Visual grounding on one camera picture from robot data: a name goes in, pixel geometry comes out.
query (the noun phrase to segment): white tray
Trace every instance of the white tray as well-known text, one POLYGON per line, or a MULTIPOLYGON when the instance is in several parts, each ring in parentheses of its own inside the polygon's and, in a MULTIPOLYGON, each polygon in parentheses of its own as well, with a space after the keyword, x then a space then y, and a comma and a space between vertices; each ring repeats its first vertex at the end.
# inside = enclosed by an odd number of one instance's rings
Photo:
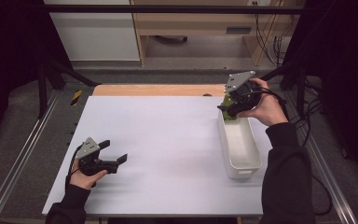
POLYGON ((250 178, 262 162, 249 120, 223 120, 221 111, 217 120, 227 175, 250 178))

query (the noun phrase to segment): black sleeve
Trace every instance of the black sleeve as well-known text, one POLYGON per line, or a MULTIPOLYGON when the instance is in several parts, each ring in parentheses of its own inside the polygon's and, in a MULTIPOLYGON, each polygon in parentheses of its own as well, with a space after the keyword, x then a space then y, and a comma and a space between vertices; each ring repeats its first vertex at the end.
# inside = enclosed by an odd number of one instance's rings
POLYGON ((298 145, 296 127, 270 126, 266 133, 273 149, 263 181, 261 224, 315 223, 311 202, 310 156, 298 145))
POLYGON ((54 203, 46 217, 47 224, 83 224, 86 221, 84 205, 90 190, 75 185, 68 185, 65 196, 60 203, 54 203))

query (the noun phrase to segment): gray floor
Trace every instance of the gray floor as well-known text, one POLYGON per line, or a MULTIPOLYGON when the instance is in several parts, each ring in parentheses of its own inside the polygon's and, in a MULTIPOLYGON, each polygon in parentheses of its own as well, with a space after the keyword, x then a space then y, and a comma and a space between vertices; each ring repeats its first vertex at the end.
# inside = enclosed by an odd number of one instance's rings
MULTIPOLYGON (((263 62, 260 67, 252 66, 241 38, 190 36, 187 43, 160 38, 151 39, 147 65, 134 64, 104 69, 78 67, 78 71, 102 83, 225 83, 227 74, 243 70, 256 70, 259 75, 273 69, 273 64, 263 62)), ((54 182, 67 143, 76 130, 87 96, 93 88, 77 83, 65 76, 68 82, 60 91, 59 100, 48 123, 26 162, 21 176, 7 199, 0 220, 25 218, 42 220, 43 205, 49 188, 54 182), (83 90, 77 105, 70 105, 77 90, 83 90)), ((277 77, 270 81, 272 88, 279 89, 277 77)), ((307 94, 310 101, 314 96, 307 94)), ((14 90, 9 97, 9 107, 0 124, 0 186, 7 177, 12 164, 19 155, 28 134, 36 123, 38 113, 37 83, 31 82, 14 90)), ((340 185, 351 210, 358 220, 358 164, 345 160, 340 154, 340 144, 325 115, 316 113, 311 119, 311 133, 317 141, 328 165, 340 185)), ((315 210, 322 211, 327 205, 324 191, 314 184, 313 201, 315 210)), ((318 223, 341 223, 335 209, 318 223)), ((243 223, 255 223, 248 218, 243 223)))

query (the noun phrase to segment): metal bar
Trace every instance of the metal bar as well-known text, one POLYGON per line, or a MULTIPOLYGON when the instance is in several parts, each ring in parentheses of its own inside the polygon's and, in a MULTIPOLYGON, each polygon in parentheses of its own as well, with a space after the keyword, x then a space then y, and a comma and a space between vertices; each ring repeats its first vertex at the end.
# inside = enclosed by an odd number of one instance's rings
POLYGON ((60 95, 60 91, 53 91, 48 102, 49 104, 48 110, 46 111, 43 118, 37 120, 33 130, 31 131, 30 135, 28 136, 28 139, 26 140, 24 146, 21 149, 19 156, 17 157, 12 168, 7 174, 7 177, 0 188, 0 213, 4 208, 7 199, 10 196, 11 191, 14 189, 21 175, 21 172, 26 162, 28 161, 28 158, 30 157, 32 151, 34 150, 34 146, 36 145, 37 140, 40 137, 40 134, 43 132, 46 126, 46 123, 51 115, 51 112, 54 109, 54 106, 56 105, 59 95, 60 95))
POLYGON ((25 5, 25 9, 59 13, 198 13, 198 14, 278 14, 323 13, 320 8, 303 7, 231 7, 164 5, 25 5))
MULTIPOLYGON (((284 95, 286 96, 288 104, 293 108, 295 116, 297 116, 296 107, 294 103, 294 99, 292 94, 287 94, 284 91, 284 95)), ((308 132, 308 125, 305 124, 302 126, 301 134, 305 137, 308 132)), ((333 176, 327 162, 324 160, 322 156, 321 150, 318 148, 315 139, 310 133, 308 149, 312 160, 314 161, 316 168, 318 169, 319 174, 321 175, 321 179, 324 182, 326 188, 330 192, 333 198, 333 204, 336 208, 337 214, 341 219, 341 222, 344 224, 357 224, 356 217, 354 216, 350 206, 348 205, 347 200, 345 199, 344 194, 341 191, 336 179, 333 176)))

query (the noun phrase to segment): white tabletop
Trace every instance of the white tabletop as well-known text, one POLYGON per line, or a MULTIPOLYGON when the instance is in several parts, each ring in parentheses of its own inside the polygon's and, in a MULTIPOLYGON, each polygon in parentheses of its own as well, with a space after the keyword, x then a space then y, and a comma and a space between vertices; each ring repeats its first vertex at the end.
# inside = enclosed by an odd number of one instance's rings
POLYGON ((48 200, 62 200, 75 149, 87 137, 110 140, 100 159, 128 154, 115 175, 92 189, 89 215, 102 217, 207 217, 262 214, 261 185, 271 145, 266 126, 250 119, 262 167, 248 180, 225 171, 217 126, 222 97, 91 96, 48 200))

